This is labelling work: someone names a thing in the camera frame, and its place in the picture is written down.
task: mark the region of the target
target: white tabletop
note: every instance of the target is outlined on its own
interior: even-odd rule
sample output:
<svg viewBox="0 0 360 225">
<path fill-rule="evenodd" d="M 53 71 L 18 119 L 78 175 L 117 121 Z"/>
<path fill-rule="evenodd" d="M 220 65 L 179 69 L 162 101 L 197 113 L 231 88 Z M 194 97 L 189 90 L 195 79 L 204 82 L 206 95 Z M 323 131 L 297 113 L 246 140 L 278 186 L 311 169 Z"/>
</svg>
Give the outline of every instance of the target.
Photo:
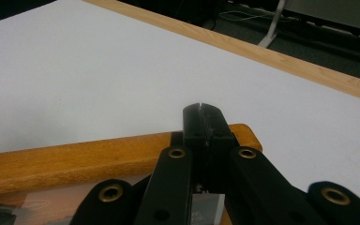
<svg viewBox="0 0 360 225">
<path fill-rule="evenodd" d="M 79 0 L 0 21 L 0 152 L 179 130 L 195 102 L 296 187 L 360 196 L 360 98 Z"/>
</svg>

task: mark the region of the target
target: floor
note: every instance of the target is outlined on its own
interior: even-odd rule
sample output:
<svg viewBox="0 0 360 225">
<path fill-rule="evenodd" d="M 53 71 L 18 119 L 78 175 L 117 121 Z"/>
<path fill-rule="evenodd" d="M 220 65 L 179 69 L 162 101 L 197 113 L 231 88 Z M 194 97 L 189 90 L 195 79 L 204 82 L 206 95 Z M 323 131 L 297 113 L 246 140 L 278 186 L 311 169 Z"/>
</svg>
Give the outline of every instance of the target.
<svg viewBox="0 0 360 225">
<path fill-rule="evenodd" d="M 266 35 L 274 13 L 238 4 L 225 4 L 216 20 L 203 27 L 258 44 Z M 268 49 L 360 78 L 360 37 L 320 27 L 295 18 L 283 18 L 277 38 Z"/>
</svg>

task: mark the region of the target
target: wooden edge trim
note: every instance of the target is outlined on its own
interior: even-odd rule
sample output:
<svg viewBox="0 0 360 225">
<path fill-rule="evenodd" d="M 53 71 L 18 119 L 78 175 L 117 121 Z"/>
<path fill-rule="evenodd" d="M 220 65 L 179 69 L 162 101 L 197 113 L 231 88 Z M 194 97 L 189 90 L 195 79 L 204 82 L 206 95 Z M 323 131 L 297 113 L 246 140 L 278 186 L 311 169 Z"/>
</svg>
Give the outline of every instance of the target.
<svg viewBox="0 0 360 225">
<path fill-rule="evenodd" d="M 360 79 L 115 0 L 83 0 L 360 98 Z"/>
<path fill-rule="evenodd" d="M 262 150 L 246 125 L 230 125 L 241 145 Z M 171 132 L 0 154 L 0 195 L 146 174 Z"/>
</svg>

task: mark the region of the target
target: desk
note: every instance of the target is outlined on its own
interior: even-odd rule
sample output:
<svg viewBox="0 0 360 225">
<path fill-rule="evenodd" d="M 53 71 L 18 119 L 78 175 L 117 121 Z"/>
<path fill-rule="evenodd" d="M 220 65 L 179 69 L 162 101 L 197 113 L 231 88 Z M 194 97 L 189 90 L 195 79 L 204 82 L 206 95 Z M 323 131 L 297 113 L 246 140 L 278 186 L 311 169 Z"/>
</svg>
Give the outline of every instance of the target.
<svg viewBox="0 0 360 225">
<path fill-rule="evenodd" d="M 249 125 L 296 187 L 331 180 L 360 196 L 359 79 L 93 4 L 62 0 L 0 22 L 0 152 L 179 130 L 182 109 L 206 102 Z"/>
</svg>

